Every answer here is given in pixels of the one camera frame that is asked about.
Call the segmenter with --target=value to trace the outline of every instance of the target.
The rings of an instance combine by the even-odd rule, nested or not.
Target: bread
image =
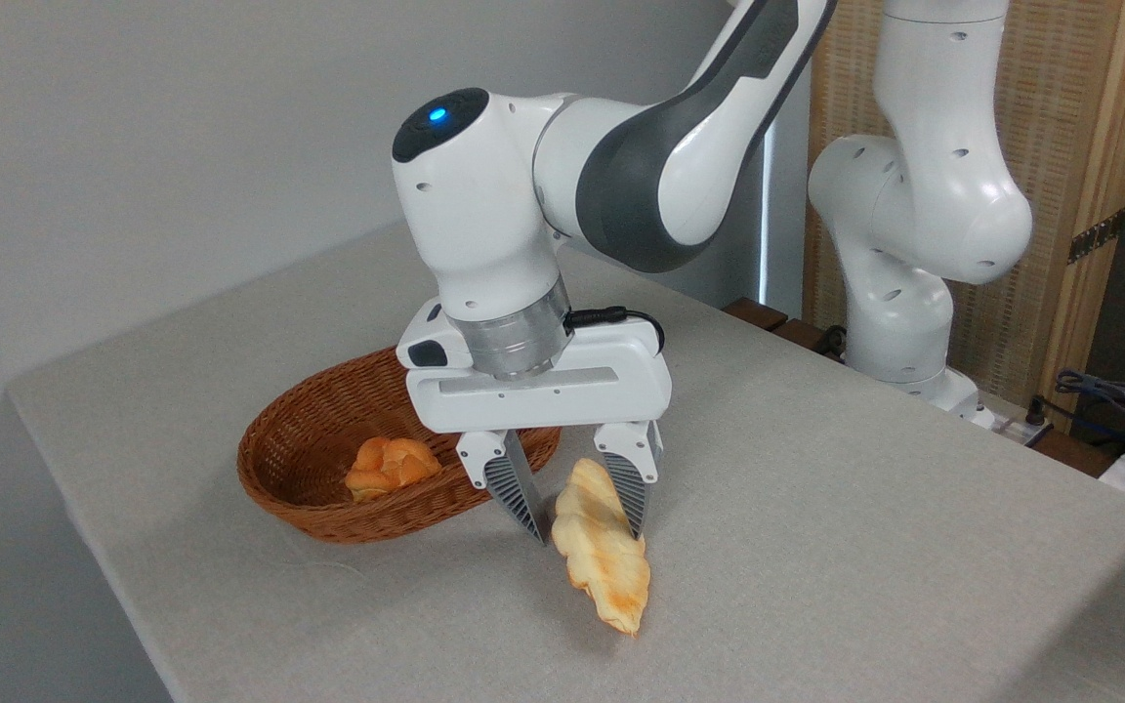
[[[397,477],[388,477],[380,471],[352,469],[352,471],[344,476],[344,486],[350,489],[350,494],[356,502],[379,498],[399,485]]]
[[[648,603],[645,538],[631,535],[611,476],[601,463],[580,459],[555,507],[551,535],[572,586],[593,597],[603,622],[637,637]]]
[[[423,441],[372,436],[359,447],[344,486],[356,502],[379,498],[389,490],[441,471],[441,462]]]

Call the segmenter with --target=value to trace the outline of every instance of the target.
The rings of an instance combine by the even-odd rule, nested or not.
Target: table
[[[396,342],[434,290],[405,226],[56,361],[9,395],[181,702],[1125,700],[1125,494],[714,308],[561,254],[644,308],[675,395],[638,640],[493,503],[318,543],[235,472],[255,414]],[[592,456],[567,429],[537,478]]]

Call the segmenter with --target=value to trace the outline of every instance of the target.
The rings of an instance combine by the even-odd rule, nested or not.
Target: wicker basket
[[[324,542],[378,542],[425,529],[488,499],[457,457],[457,435],[433,434],[406,395],[406,370],[381,349],[313,375],[278,397],[246,429],[237,476],[254,503]],[[344,475],[372,436],[412,436],[441,472],[382,497],[353,503]],[[532,470],[558,449],[558,427],[520,432]]]

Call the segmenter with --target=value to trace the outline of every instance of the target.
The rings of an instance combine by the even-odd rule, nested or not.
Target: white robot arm
[[[897,138],[838,138],[809,182],[844,272],[847,364],[979,424],[976,388],[945,364],[943,278],[988,283],[1032,236],[992,115],[1008,6],[884,0],[875,98]]]
[[[619,310],[580,325],[558,244],[580,236],[645,271],[699,254],[835,1],[744,0],[691,83],[656,106],[471,88],[398,130],[397,195],[439,288],[398,344],[412,403],[434,432],[462,433],[472,484],[537,538],[544,510],[513,430],[598,424],[639,534],[669,403],[656,325]]]

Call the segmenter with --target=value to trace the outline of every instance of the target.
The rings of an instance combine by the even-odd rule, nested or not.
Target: white wall
[[[0,1],[0,700],[165,699],[3,403],[9,379],[400,218],[388,144],[424,99],[660,99],[727,12]]]

